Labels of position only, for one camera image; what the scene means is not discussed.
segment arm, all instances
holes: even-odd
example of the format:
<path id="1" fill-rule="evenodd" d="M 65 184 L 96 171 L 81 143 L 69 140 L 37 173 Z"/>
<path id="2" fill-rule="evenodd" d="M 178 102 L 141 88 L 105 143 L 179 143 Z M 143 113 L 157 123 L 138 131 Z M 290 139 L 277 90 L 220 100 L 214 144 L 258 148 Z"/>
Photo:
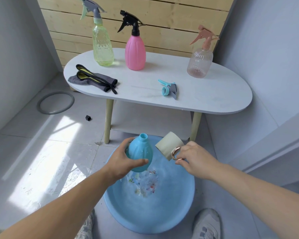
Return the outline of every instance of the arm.
<path id="1" fill-rule="evenodd" d="M 108 186 L 132 168 L 148 163 L 147 159 L 132 160 L 125 155 L 125 149 L 132 140 L 125 139 L 102 169 L 6 229 L 0 234 L 0 239 L 74 238 Z"/>
<path id="2" fill-rule="evenodd" d="M 299 238 L 299 194 L 257 179 L 218 162 L 204 148 L 189 142 L 176 161 L 192 175 L 214 181 L 243 203 L 280 238 Z"/>

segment tiled floor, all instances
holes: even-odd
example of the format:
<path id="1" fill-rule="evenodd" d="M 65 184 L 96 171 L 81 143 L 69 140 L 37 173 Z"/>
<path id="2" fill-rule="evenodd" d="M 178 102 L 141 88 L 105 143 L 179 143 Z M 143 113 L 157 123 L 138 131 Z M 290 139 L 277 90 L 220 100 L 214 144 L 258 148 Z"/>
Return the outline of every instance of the tiled floor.
<path id="1" fill-rule="evenodd" d="M 57 115 L 37 112 L 37 101 L 56 90 L 69 91 L 62 77 L 48 84 L 0 131 L 0 228 L 9 227 L 99 170 L 124 138 L 134 136 L 112 131 L 111 142 L 104 144 L 105 100 L 77 92 L 72 92 L 75 103 L 69 110 Z M 58 95 L 42 107 L 58 109 L 68 102 L 68 97 Z M 92 117 L 90 122 L 86 115 Z M 196 141 L 214 154 L 204 116 Z M 158 235 L 125 229 L 101 199 L 96 205 L 95 238 L 191 238 L 193 218 L 204 207 L 219 212 L 223 238 L 259 239 L 250 211 L 219 186 L 200 179 L 196 179 L 194 201 L 184 220 Z"/>

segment hand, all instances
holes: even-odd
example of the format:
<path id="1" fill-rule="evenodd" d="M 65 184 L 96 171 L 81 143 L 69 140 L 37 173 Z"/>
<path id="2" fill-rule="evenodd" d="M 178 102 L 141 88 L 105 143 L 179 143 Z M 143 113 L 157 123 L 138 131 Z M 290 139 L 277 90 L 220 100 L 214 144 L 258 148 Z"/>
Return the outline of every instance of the hand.
<path id="1" fill-rule="evenodd" d="M 188 162 L 180 159 L 175 163 L 182 165 L 188 173 L 202 179 L 211 180 L 215 169 L 221 165 L 209 152 L 193 141 L 181 147 L 177 158 L 186 158 Z"/>
<path id="2" fill-rule="evenodd" d="M 146 165 L 149 162 L 148 159 L 134 160 L 126 156 L 125 150 L 133 139 L 133 137 L 125 139 L 114 151 L 107 164 L 104 165 L 103 169 L 106 170 L 106 174 L 109 176 L 110 184 L 114 184 L 117 180 L 123 178 L 131 169 Z"/>

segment sneaker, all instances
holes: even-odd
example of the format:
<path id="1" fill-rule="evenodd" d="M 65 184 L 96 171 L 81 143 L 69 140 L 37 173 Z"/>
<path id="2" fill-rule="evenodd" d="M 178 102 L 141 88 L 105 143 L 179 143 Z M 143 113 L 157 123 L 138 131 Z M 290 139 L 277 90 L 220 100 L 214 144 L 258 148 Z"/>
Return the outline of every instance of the sneaker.
<path id="1" fill-rule="evenodd" d="M 94 213 L 94 209 L 91 212 L 91 214 L 88 216 L 86 221 L 84 222 L 79 232 L 77 233 L 75 239 L 93 239 L 92 237 L 93 213 Z"/>
<path id="2" fill-rule="evenodd" d="M 192 239 L 220 239 L 220 218 L 214 209 L 203 209 L 195 216 Z"/>

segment spray nozzle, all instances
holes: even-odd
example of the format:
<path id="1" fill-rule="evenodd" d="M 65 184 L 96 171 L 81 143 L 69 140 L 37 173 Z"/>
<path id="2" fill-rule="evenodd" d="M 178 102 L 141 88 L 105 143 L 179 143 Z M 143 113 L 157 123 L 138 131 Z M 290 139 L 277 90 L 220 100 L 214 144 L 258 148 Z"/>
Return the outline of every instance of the spray nozzle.
<path id="1" fill-rule="evenodd" d="M 133 36 L 139 36 L 140 31 L 139 31 L 138 27 L 145 26 L 145 24 L 142 23 L 136 16 L 134 16 L 134 15 L 132 15 L 132 14 L 126 12 L 126 11 L 121 10 L 120 14 L 123 16 L 123 23 L 122 23 L 120 29 L 117 32 L 122 31 L 122 29 L 125 26 L 133 26 L 132 35 Z"/>
<path id="2" fill-rule="evenodd" d="M 209 29 L 205 28 L 203 25 L 199 25 L 198 30 L 199 30 L 198 36 L 195 38 L 195 40 L 193 42 L 191 42 L 191 44 L 195 43 L 199 39 L 205 38 L 206 40 L 203 43 L 203 49 L 209 50 L 211 41 L 219 40 L 219 38 L 217 38 L 217 37 L 213 38 L 213 36 L 216 36 L 216 35 Z"/>
<path id="3" fill-rule="evenodd" d="M 81 0 L 83 3 L 83 11 L 81 19 L 83 19 L 88 12 L 93 12 L 94 22 L 95 19 L 102 19 L 100 13 L 106 13 L 103 8 L 100 7 L 95 1 L 92 0 Z"/>

